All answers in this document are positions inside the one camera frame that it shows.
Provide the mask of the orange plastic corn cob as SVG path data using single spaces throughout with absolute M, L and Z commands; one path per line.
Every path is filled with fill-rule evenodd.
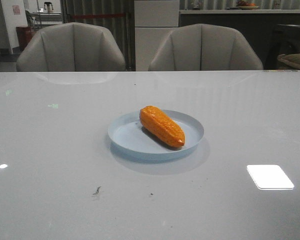
M 183 129 L 160 108 L 152 105 L 142 108 L 139 119 L 144 128 L 168 146 L 181 148 L 185 145 Z

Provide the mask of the light blue round plate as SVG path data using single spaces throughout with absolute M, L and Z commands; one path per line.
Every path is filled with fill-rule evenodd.
M 108 127 L 108 136 L 122 156 L 141 161 L 169 161 L 183 158 L 196 150 L 204 136 L 202 124 L 190 115 L 164 109 L 185 134 L 182 148 L 171 148 L 146 130 L 139 118 L 139 112 L 124 114 Z

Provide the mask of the right beige upholstered chair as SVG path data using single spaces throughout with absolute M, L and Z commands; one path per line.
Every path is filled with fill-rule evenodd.
M 263 64 L 238 30 L 200 23 L 167 33 L 148 69 L 153 72 L 262 70 Z

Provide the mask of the beige upholstered chair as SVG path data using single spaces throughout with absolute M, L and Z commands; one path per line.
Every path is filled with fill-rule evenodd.
M 262 70 L 263 64 L 238 30 L 200 23 L 167 33 L 148 69 L 153 72 Z
M 40 29 L 16 61 L 18 72 L 120 72 L 125 58 L 105 27 L 70 22 Z

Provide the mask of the white drawer cabinet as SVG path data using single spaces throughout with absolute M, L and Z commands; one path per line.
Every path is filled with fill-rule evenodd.
M 135 70 L 147 71 L 165 34 L 179 26 L 178 0 L 135 0 Z

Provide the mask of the left beige upholstered chair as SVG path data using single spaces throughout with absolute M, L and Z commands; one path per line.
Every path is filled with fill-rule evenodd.
M 70 22 L 40 29 L 16 61 L 18 72 L 120 72 L 125 58 L 105 27 Z

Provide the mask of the fruit bowl on counter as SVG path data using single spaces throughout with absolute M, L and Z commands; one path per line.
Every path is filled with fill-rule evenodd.
M 236 7 L 241 10 L 256 10 L 259 8 L 255 3 L 250 3 L 247 0 L 237 0 Z

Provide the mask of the dark counter with white top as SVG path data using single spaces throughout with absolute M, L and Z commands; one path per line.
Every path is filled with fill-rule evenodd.
M 277 56 L 300 52 L 300 9 L 180 10 L 179 26 L 210 24 L 236 29 L 247 39 L 266 70 Z

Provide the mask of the red bin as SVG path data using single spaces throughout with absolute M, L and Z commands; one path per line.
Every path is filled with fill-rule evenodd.
M 16 34 L 20 51 L 23 51 L 32 39 L 32 31 L 30 26 L 17 26 Z

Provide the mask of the tan cushion at right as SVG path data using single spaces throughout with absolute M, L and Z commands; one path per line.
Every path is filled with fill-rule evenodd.
M 300 53 L 280 54 L 277 57 L 277 68 L 280 70 L 300 70 Z

